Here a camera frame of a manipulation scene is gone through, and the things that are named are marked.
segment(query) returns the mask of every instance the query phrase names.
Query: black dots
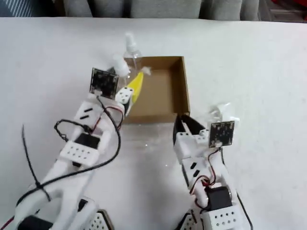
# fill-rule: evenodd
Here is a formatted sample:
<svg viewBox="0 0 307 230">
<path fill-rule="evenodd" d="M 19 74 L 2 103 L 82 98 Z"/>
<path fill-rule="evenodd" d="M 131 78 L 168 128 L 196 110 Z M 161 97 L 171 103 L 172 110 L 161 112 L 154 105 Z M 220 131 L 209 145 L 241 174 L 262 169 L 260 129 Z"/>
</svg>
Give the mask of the black dots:
<svg viewBox="0 0 307 230">
<path fill-rule="evenodd" d="M 194 163 L 191 165 L 191 169 L 194 169 L 195 166 L 196 166 L 196 164 L 197 164 L 197 163 L 194 162 Z"/>
<path fill-rule="evenodd" d="M 200 171 L 199 171 L 199 170 L 196 170 L 195 173 L 193 174 L 193 177 L 197 177 L 198 174 L 200 174 Z"/>
</svg>

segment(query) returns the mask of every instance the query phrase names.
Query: open cardboard box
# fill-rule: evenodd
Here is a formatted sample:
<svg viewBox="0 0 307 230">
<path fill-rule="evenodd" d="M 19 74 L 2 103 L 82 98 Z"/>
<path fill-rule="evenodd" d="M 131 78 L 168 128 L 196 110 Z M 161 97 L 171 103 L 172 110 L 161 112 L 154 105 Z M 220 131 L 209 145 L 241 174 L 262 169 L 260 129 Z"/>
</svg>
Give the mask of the open cardboard box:
<svg viewBox="0 0 307 230">
<path fill-rule="evenodd" d="M 174 122 L 177 114 L 190 113 L 183 57 L 143 57 L 142 65 L 151 67 L 144 76 L 138 100 L 125 123 Z"/>
</svg>

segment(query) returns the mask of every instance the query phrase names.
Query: black wire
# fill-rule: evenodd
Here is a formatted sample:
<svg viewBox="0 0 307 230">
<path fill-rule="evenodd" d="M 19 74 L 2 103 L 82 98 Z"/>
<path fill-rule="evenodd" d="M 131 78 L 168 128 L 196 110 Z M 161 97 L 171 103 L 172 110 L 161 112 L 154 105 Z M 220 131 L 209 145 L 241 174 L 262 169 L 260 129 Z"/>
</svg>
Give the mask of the black wire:
<svg viewBox="0 0 307 230">
<path fill-rule="evenodd" d="M 93 130 L 92 130 L 89 126 L 87 126 L 87 125 L 82 125 L 82 124 L 80 124 L 80 123 L 78 123 L 78 122 L 71 121 L 71 120 L 67 120 L 67 119 L 61 119 L 61 120 L 59 120 L 59 121 L 54 125 L 54 129 L 56 130 L 56 132 L 58 133 L 58 135 L 59 135 L 65 142 L 67 142 L 67 141 L 69 140 L 69 139 L 67 138 L 67 135 L 61 133 L 61 132 L 59 131 L 59 129 L 58 129 L 59 124 L 61 124 L 62 122 L 67 122 L 67 123 L 74 124 L 74 125 L 76 125 L 76 126 L 80 126 L 80 127 L 82 127 L 82 128 L 84 129 L 84 131 L 85 131 L 86 133 L 92 133 L 92 132 L 93 132 Z"/>
<path fill-rule="evenodd" d="M 38 189 L 41 189 L 46 194 L 48 201 L 51 201 L 49 194 L 46 192 L 44 187 L 40 184 L 40 182 L 38 181 L 38 179 L 37 179 L 37 177 L 36 177 L 36 175 L 34 173 L 34 170 L 33 170 L 30 158 L 29 158 L 28 147 L 27 147 L 27 144 L 26 144 L 26 141 L 25 141 L 24 125 L 22 127 L 21 136 L 22 136 L 22 139 L 23 139 L 25 156 L 27 157 L 27 162 L 28 162 L 31 174 L 32 174 L 32 176 L 33 176 L 33 178 L 35 180 L 35 185 L 37 186 Z"/>
<path fill-rule="evenodd" d="M 222 158 L 222 162 L 223 162 L 223 165 L 225 165 L 225 161 L 224 161 L 224 154 L 223 154 L 223 149 L 221 149 L 221 158 Z M 246 216 L 246 219 L 248 219 L 248 223 L 250 225 L 250 230 L 253 230 L 254 229 L 254 226 L 253 226 L 253 223 L 251 222 L 250 218 L 249 218 L 249 215 L 248 215 L 248 212 L 246 211 L 245 207 L 244 207 L 244 204 L 239 196 L 239 193 L 237 192 L 236 193 L 237 197 L 238 197 L 238 200 L 240 202 L 240 205 L 242 206 L 242 209 L 243 209 L 243 212 Z"/>
<path fill-rule="evenodd" d="M 113 117 L 111 116 L 110 112 L 106 109 L 105 105 L 101 102 L 101 100 L 99 99 L 99 96 L 97 96 L 97 100 L 100 102 L 101 104 L 101 107 L 103 108 L 104 112 L 106 113 L 106 115 L 110 118 L 114 128 L 115 128 L 115 131 L 117 133 L 117 136 L 118 136 L 118 147 L 117 147 L 117 150 L 115 152 L 115 154 L 113 155 L 113 157 L 111 157 L 109 160 L 101 163 L 101 164 L 98 164 L 96 166 L 93 166 L 93 167 L 90 167 L 90 168 L 87 168 L 87 169 L 84 169 L 84 170 L 80 170 L 80 171 L 77 171 L 77 172 L 72 172 L 72 173 L 69 173 L 67 175 L 63 175 L 63 176 L 59 176 L 59 177 L 56 177 L 52 180 L 49 180 L 43 184 L 41 184 L 41 186 L 47 186 L 53 182 L 56 182 L 58 180 L 61 180 L 61 179 L 64 179 L 64 178 L 67 178 L 67 177 L 71 177 L 71 176 L 75 176 L 75 175 L 78 175 L 78 174 L 81 174 L 81 173 L 85 173 L 85 172 L 88 172 L 88 171 L 91 171 L 91 170 L 94 170 L 94 169 L 98 169 L 100 167 L 103 167 L 109 163 L 111 163 L 119 154 L 119 151 L 120 151 L 120 147 L 121 147 L 121 137 L 120 137 L 120 133 L 119 133 L 119 129 L 117 128 L 117 125 L 116 125 L 116 122 L 114 121 Z M 19 200 L 17 201 L 17 205 L 22 202 L 27 196 L 29 196 L 30 194 L 36 192 L 37 190 L 39 190 L 38 188 L 35 188 L 35 189 L 32 189 L 28 192 L 26 192 L 25 194 L 23 194 Z"/>
</svg>

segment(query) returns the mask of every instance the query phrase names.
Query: white plastic bracket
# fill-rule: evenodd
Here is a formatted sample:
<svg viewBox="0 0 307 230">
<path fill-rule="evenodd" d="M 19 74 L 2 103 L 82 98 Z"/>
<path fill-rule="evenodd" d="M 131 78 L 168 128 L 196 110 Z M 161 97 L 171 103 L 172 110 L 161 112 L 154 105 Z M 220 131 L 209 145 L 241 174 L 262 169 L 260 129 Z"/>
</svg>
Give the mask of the white plastic bracket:
<svg viewBox="0 0 307 230">
<path fill-rule="evenodd" d="M 85 145 L 68 141 L 62 149 L 60 157 L 91 167 L 97 163 L 99 152 Z"/>
<path fill-rule="evenodd" d="M 239 205 L 202 213 L 206 230 L 229 230 L 242 225 Z"/>
</svg>

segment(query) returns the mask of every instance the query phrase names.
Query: clear plastic bottle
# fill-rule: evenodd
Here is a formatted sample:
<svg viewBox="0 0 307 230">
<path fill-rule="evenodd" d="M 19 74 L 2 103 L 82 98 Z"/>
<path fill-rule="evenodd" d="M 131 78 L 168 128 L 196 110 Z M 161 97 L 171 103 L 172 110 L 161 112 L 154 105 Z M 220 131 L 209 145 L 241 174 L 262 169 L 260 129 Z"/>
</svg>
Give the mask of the clear plastic bottle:
<svg viewBox="0 0 307 230">
<path fill-rule="evenodd" d="M 136 71 L 136 74 L 141 70 L 142 54 L 138 50 L 133 34 L 131 33 L 126 33 L 126 52 L 124 53 L 124 58 L 131 59 L 131 61 L 128 62 L 128 65 L 133 67 L 133 71 Z"/>
<path fill-rule="evenodd" d="M 117 92 L 118 92 L 121 88 L 127 86 L 131 72 L 128 67 L 128 64 L 121 55 L 113 56 L 113 67 L 116 74 L 119 76 L 117 84 Z"/>
</svg>

